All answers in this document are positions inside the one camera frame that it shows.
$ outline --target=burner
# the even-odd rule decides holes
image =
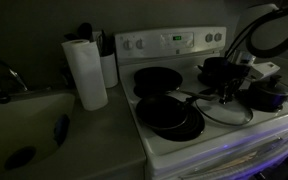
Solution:
[[[138,97],[151,94],[164,94],[176,90],[183,82],[182,76],[169,68],[149,67],[137,71],[134,75],[134,93]]]
[[[282,105],[279,105],[277,107],[269,107],[269,106],[261,106],[259,104],[252,103],[247,98],[247,90],[241,89],[235,93],[236,98],[238,98],[240,101],[242,101],[246,106],[259,110],[264,112],[278,112],[283,109]]]
[[[164,131],[154,131],[157,135],[171,141],[189,141],[197,138],[204,130],[203,116],[193,106],[187,106],[187,119],[181,126]]]

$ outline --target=sink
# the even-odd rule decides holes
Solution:
[[[59,148],[55,124],[71,117],[74,101],[73,94],[59,93],[0,104],[0,173],[52,155]]]

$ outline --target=stove control panel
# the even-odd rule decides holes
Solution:
[[[151,29],[115,35],[117,58],[141,59],[218,52],[225,46],[225,27]]]

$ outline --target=stove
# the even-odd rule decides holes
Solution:
[[[229,162],[228,154],[241,156],[236,152],[246,153],[288,133],[288,101],[278,112],[249,109],[251,117],[245,120],[245,112],[230,105],[238,102],[221,105],[218,101],[197,100],[189,108],[190,115],[202,116],[204,121],[200,127],[194,127],[194,122],[188,126],[199,128],[201,133],[192,133],[186,139],[177,135],[182,132],[161,134],[138,118],[136,106],[141,97],[134,93],[134,75],[138,71],[149,67],[174,70],[182,77],[180,90],[199,93],[209,87],[199,82],[198,66],[207,58],[220,56],[225,38],[225,27],[153,29],[115,35],[121,83],[148,158],[146,179],[181,179],[183,175],[205,172]],[[245,81],[240,89],[248,86]],[[190,97],[176,90],[167,95],[182,102]],[[245,123],[230,125],[234,121]]]

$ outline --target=oven handle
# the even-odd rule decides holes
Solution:
[[[249,161],[240,163],[238,165],[212,172],[183,175],[180,176],[179,179],[182,180],[238,179],[256,174],[262,171],[263,169],[274,165],[282,158],[285,158],[287,156],[288,156],[288,141],[286,141],[284,144],[281,144],[279,147],[273,148],[271,151],[267,151],[258,157],[255,157]]]

